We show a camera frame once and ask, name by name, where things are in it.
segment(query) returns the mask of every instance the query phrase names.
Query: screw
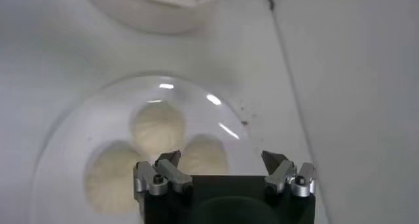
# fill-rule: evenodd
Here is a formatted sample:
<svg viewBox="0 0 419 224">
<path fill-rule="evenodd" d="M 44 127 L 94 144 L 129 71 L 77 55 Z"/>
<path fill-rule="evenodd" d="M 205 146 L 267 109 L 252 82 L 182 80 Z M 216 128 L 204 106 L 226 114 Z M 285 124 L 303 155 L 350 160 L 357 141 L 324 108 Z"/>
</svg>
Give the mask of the screw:
<svg viewBox="0 0 419 224">
<path fill-rule="evenodd" d="M 304 178 L 304 176 L 296 176 L 295 183 L 297 185 L 305 185 L 306 184 L 306 179 Z"/>
<path fill-rule="evenodd" d="M 154 184 L 161 184 L 164 181 L 164 177 L 160 174 L 157 174 L 153 177 Z"/>
</svg>

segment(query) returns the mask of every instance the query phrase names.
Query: steamed bun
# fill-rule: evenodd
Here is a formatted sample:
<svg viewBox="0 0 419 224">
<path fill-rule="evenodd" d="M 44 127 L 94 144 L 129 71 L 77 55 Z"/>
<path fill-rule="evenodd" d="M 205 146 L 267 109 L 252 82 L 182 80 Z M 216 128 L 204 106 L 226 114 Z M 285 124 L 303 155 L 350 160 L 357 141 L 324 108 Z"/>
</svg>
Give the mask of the steamed bun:
<svg viewBox="0 0 419 224">
<path fill-rule="evenodd" d="M 215 137 L 199 135 L 186 146 L 178 169 L 190 175 L 228 175 L 230 173 L 223 143 Z"/>
<path fill-rule="evenodd" d="M 168 102 L 150 103 L 134 119 L 133 135 L 149 155 L 175 151 L 184 144 L 185 120 Z"/>
<path fill-rule="evenodd" d="M 133 194 L 133 167 L 144 161 L 128 149 L 112 149 L 102 153 L 84 179 L 86 198 L 101 214 L 125 214 L 138 207 Z"/>
</svg>

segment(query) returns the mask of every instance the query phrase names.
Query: plate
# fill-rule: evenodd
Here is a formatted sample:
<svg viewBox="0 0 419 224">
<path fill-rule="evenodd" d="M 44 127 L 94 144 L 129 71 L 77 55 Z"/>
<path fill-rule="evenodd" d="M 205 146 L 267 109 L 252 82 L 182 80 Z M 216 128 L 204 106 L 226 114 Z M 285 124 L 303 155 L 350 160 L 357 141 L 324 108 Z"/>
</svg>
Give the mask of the plate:
<svg viewBox="0 0 419 224">
<path fill-rule="evenodd" d="M 95 213 L 84 194 L 84 174 L 103 149 L 115 142 L 132 143 L 130 123 L 135 114 L 148 103 L 163 100 L 183 112 L 186 142 L 198 134 L 216 136 L 223 142 L 232 175 L 265 174 L 239 118 L 216 95 L 175 77 L 134 77 L 88 98 L 53 133 L 33 181 L 31 223 L 141 223 L 139 212 Z"/>
</svg>

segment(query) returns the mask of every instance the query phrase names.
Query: food container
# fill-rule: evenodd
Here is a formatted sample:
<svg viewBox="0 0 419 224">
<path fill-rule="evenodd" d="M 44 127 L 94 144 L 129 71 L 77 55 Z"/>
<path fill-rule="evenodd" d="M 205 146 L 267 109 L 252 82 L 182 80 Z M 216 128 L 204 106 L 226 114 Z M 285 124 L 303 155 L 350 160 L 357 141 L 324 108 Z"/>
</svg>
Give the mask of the food container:
<svg viewBox="0 0 419 224">
<path fill-rule="evenodd" d="M 153 0 L 91 0 L 109 16 L 143 31 L 181 33 L 206 22 L 217 0 L 197 0 L 194 7 L 181 7 Z"/>
</svg>

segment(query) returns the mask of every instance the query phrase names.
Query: white wall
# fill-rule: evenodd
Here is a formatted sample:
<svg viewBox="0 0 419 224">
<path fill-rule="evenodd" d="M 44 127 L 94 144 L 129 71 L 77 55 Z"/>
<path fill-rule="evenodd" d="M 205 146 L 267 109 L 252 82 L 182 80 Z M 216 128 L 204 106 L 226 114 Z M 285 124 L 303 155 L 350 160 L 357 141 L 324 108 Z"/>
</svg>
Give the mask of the white wall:
<svg viewBox="0 0 419 224">
<path fill-rule="evenodd" d="M 277 0 L 331 223 L 416 223 L 419 0 Z"/>
</svg>

